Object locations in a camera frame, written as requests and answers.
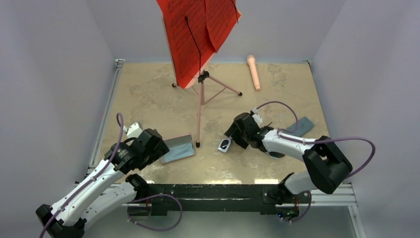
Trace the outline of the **blue glasses case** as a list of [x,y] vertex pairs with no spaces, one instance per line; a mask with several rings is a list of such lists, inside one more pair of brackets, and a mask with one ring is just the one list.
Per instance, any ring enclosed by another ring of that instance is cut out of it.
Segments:
[[289,126],[285,130],[285,133],[296,137],[302,137],[310,130],[312,130],[314,126],[315,125],[308,117],[302,117],[298,120],[297,123],[294,123],[293,125]]

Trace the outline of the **black sunglasses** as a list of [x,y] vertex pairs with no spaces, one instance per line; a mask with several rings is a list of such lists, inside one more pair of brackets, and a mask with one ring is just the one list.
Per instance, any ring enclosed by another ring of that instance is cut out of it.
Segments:
[[283,146],[283,143],[279,140],[277,130],[271,126],[271,123],[264,126],[263,128],[264,136],[262,139],[262,146],[264,148],[264,152],[275,159],[284,157],[285,155],[281,153],[280,150]]

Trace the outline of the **white frame sunglasses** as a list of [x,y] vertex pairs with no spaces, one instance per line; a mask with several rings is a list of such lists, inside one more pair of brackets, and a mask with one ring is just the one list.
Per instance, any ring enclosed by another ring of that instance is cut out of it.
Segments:
[[218,146],[218,151],[220,151],[222,153],[226,153],[228,151],[228,149],[230,148],[231,142],[232,142],[231,137],[221,140],[221,142]]

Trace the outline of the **light blue cleaning cloth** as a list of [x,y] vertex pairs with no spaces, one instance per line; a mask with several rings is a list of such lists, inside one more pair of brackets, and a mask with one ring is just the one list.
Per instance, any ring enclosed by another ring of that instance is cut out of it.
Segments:
[[185,143],[177,146],[170,147],[169,152],[160,158],[163,164],[178,161],[195,155],[193,144]]

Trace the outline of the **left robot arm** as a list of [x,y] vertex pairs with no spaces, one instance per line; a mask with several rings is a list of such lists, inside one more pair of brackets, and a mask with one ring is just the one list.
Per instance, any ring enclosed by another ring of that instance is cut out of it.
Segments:
[[155,129],[136,129],[129,137],[111,146],[104,159],[64,198],[36,210],[43,225],[40,237],[81,238],[85,231],[120,205],[141,203],[149,195],[148,183],[139,175],[106,190],[130,171],[142,170],[169,152]]

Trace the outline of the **pink glasses case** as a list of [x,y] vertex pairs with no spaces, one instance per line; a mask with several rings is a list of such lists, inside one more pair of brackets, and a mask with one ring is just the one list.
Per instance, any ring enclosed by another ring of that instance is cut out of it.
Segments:
[[169,152],[159,159],[161,164],[179,161],[196,154],[190,133],[166,138],[164,142],[168,146]]

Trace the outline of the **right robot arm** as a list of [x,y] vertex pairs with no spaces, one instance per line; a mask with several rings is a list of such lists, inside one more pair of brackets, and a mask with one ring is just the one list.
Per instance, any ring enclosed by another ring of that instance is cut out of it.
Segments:
[[291,173],[279,183],[281,200],[289,202],[314,189],[332,194],[352,172],[352,164],[329,137],[305,139],[281,134],[271,126],[261,127],[260,120],[258,114],[241,113],[224,134],[244,149],[251,146],[274,158],[289,156],[305,164],[305,171]]

